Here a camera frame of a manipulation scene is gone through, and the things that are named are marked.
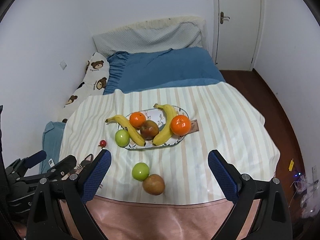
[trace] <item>white pillow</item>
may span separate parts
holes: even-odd
[[[205,20],[196,16],[171,17],[136,22],[93,36],[99,53],[108,57],[117,51],[158,52],[200,47],[209,51]]]
[[[86,75],[77,90],[67,101],[59,115],[59,121],[66,122],[79,105],[88,97],[103,95],[109,80],[110,65],[103,55],[95,52],[86,66]]]

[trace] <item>orange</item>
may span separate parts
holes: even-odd
[[[170,128],[174,134],[184,136],[190,131],[191,122],[188,117],[177,115],[172,119]]]
[[[130,115],[129,122],[134,128],[140,128],[142,123],[146,120],[143,113],[134,112]]]

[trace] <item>blue gripper pad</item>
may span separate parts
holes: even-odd
[[[111,153],[107,150],[83,183],[81,201],[86,204],[94,195],[111,165]]]
[[[222,192],[224,193],[226,199],[228,201],[232,201],[233,204],[236,204],[238,201],[238,187],[229,172],[227,171],[225,165],[229,165],[223,157],[224,165],[219,160],[217,155],[215,154],[216,150],[209,152],[208,155],[208,165],[213,173],[214,177],[216,178]]]

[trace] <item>pink blanket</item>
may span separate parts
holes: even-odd
[[[87,208],[110,240],[188,240],[211,239],[232,205],[226,199],[176,206],[127,203],[95,196],[87,203]],[[259,200],[255,200],[237,239],[247,236],[258,205]],[[61,206],[73,237],[81,240],[67,205],[61,203]]]

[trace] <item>white wall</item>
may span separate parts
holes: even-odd
[[[137,21],[200,16],[207,21],[209,53],[213,43],[213,0],[82,0],[92,34]]]
[[[265,0],[254,68],[284,108],[311,181],[311,167],[320,172],[320,27],[303,0]]]
[[[78,0],[15,0],[0,23],[6,166],[42,149],[45,125],[57,120],[95,51]]]

